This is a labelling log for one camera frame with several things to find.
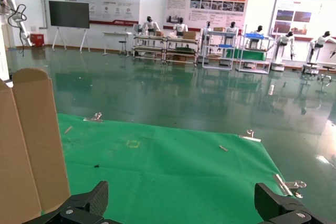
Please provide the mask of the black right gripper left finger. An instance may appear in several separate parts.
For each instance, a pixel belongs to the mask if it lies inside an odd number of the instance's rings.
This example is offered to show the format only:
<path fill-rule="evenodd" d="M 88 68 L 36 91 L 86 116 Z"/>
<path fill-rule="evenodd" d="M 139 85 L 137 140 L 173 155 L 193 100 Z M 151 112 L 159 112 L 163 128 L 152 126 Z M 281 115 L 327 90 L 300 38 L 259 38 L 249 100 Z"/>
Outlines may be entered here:
<path fill-rule="evenodd" d="M 100 224 L 115 223 L 103 217 L 109 197 L 107 181 L 100 181 L 92 191 L 70 196 L 56 210 L 27 221 L 28 224 Z"/>

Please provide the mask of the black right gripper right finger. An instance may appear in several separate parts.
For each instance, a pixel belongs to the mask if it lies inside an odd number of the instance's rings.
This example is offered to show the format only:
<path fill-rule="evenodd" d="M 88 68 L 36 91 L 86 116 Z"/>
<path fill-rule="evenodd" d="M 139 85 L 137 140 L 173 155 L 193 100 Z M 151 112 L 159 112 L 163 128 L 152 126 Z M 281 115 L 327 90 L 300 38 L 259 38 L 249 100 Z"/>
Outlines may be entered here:
<path fill-rule="evenodd" d="M 334 223 L 314 214 L 294 198 L 275 194 L 264 183 L 255 184 L 254 205 L 263 223 Z"/>

